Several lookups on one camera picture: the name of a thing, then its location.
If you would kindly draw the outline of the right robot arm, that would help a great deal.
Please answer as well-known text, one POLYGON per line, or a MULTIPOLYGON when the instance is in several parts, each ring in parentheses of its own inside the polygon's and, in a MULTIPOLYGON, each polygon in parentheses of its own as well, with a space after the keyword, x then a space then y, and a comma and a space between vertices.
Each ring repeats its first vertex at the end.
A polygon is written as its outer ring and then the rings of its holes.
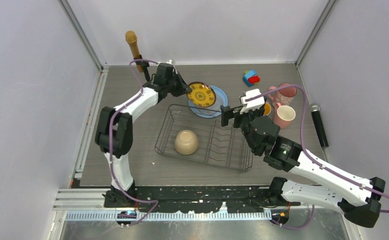
POLYGON ((274 177, 269 189, 268 200, 274 205, 289 202, 304 202, 333 210, 348 221, 373 228, 381 213, 381 197, 372 191, 382 192, 386 182, 379 178, 362 178, 341 169, 329 172, 325 161, 300 144, 280 136, 280 127, 264 116, 264 107, 242 112, 242 106, 221 106, 221 125, 233 120, 239 128, 250 151, 262 156, 270 167, 308 178, 316 185, 301 184, 284 177, 274 177))

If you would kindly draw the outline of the pink patterned mug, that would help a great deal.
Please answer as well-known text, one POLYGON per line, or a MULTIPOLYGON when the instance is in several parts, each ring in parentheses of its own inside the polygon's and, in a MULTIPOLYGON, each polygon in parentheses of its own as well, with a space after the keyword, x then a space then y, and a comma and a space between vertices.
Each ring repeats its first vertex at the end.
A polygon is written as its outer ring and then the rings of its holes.
POLYGON ((277 103, 280 103, 281 105, 284 106, 290 105, 291 101, 294 99, 296 95, 297 95, 296 87, 287 87, 272 92, 271 94, 268 94, 267 97, 270 99, 271 105, 275 107, 277 103))

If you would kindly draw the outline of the yellow plate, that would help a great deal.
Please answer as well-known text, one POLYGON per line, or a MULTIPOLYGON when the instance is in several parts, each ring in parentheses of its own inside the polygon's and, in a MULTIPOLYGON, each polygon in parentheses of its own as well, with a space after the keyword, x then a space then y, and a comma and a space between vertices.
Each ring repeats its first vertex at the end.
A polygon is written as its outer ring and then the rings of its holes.
POLYGON ((186 94, 188 100, 199 107, 211 107, 217 100, 217 95, 210 85, 200 81, 191 82, 188 87, 191 92, 186 94))

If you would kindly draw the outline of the light blue plate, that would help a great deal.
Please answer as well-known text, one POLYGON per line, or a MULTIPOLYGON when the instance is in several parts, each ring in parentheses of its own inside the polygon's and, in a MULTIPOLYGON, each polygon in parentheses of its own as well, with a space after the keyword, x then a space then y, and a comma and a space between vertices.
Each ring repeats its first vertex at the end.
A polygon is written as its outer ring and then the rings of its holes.
MULTIPOLYGON (((215 101, 214 105, 212 105, 211 107, 207 107, 207 108, 212 109, 212 110, 217 110, 217 111, 221 112, 220 106, 221 105, 223 105, 223 106, 227 106, 228 105, 227 95, 219 87, 216 87, 216 86, 212 85, 211 88, 213 89, 213 91, 216 94, 216 101, 215 101)), ((190 108, 200 108, 200 106, 195 105, 190 100, 188 100, 188 105, 190 106, 190 108)))

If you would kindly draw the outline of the beige floral bowl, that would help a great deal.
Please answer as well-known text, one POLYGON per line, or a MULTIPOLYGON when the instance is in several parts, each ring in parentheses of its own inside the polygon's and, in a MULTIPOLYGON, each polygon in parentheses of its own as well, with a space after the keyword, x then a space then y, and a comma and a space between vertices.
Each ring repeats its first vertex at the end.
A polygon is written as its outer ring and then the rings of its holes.
POLYGON ((191 155, 198 147, 199 139, 193 131, 184 129, 177 133, 174 141, 174 148, 179 154, 191 155))

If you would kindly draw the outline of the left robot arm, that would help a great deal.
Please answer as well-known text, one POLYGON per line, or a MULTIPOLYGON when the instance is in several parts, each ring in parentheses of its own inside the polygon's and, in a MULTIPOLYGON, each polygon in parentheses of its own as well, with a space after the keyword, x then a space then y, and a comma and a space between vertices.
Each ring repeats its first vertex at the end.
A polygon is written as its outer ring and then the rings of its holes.
POLYGON ((157 63, 151 79, 139 85, 140 90, 127 101, 100 111, 95 135, 95 143, 108 160, 112 195, 124 207, 137 201, 129 164, 134 122, 167 95, 179 97, 191 92, 172 60, 157 63))

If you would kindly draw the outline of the blue glazed mug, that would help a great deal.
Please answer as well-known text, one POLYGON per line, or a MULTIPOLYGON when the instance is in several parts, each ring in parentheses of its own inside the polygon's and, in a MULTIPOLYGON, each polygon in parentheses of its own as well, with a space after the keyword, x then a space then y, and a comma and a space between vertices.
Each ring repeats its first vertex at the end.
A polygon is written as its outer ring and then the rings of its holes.
POLYGON ((271 112, 272 112, 272 106, 268 102, 265 102, 263 115, 268 116, 271 112))

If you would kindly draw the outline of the plain pink mug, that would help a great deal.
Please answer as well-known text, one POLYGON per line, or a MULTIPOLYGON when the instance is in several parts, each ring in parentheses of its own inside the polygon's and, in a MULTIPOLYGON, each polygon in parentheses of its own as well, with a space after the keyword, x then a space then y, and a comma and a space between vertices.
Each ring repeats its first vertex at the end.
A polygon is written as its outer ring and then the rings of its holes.
POLYGON ((281 129, 286 129, 296 118, 296 111, 289 105, 277 102, 274 107, 273 123, 281 129))

